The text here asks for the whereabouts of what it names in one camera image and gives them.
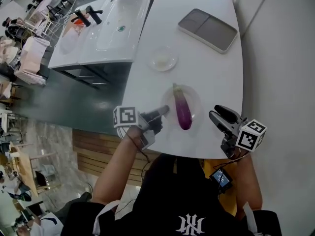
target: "white sink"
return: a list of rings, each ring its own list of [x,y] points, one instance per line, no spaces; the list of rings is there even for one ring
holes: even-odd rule
[[[76,8],[75,10],[85,10],[88,5],[91,5],[94,10],[101,9],[107,0],[97,0],[83,6]],[[63,36],[62,31],[59,41],[56,44],[55,50],[49,61],[48,68],[57,68],[63,66],[71,66],[78,64],[78,56],[81,54],[82,46],[84,45],[85,39],[89,32],[89,27],[84,26],[81,34],[78,35],[73,29]]]
[[[89,26],[78,62],[132,62],[149,4],[150,0],[107,0],[99,14],[102,23]]]

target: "white plate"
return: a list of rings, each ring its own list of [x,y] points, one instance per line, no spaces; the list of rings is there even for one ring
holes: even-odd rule
[[[149,58],[149,66],[158,72],[172,69],[177,63],[178,57],[169,46],[155,49]]]
[[[191,113],[192,121],[196,120],[198,118],[200,112],[201,112],[201,101],[199,98],[199,95],[197,92],[186,85],[178,85],[185,96],[185,99],[188,103],[189,110]],[[165,94],[162,97],[161,106],[168,105],[169,106],[169,112],[165,115],[165,118],[171,123],[179,125],[177,113],[176,113],[176,105],[175,105],[175,97],[173,94],[173,87],[169,88]]]

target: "white logo on shirt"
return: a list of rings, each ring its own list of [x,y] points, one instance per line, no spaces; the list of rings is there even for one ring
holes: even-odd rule
[[[198,234],[202,234],[204,233],[202,230],[201,230],[201,222],[203,219],[205,218],[200,218],[198,219],[197,221],[197,228],[196,228],[196,218],[197,218],[197,215],[195,214],[193,217],[190,217],[189,214],[186,215],[187,217],[187,221],[185,218],[179,216],[182,220],[182,224],[181,224],[181,227],[180,229],[176,230],[178,232],[185,232],[183,235],[192,235],[192,236],[195,236],[196,234],[194,233],[196,231],[196,233]]]

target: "sink faucet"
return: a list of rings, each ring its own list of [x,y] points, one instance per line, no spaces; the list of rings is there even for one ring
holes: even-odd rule
[[[91,22],[83,15],[81,10],[76,10],[74,14],[77,15],[77,17],[72,19],[71,22],[74,22],[77,19],[81,19],[86,27],[89,27],[91,25]]]
[[[97,25],[99,25],[100,23],[102,23],[102,20],[99,18],[98,14],[102,14],[103,11],[102,10],[97,10],[94,11],[92,6],[88,6],[86,8],[86,12],[89,13],[91,15],[91,17],[94,19],[94,21],[96,22]]]

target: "eggplant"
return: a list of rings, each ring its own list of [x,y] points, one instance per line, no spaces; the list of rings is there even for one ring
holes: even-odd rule
[[[188,130],[192,124],[191,113],[182,89],[175,83],[173,83],[173,94],[178,123],[183,130]]]

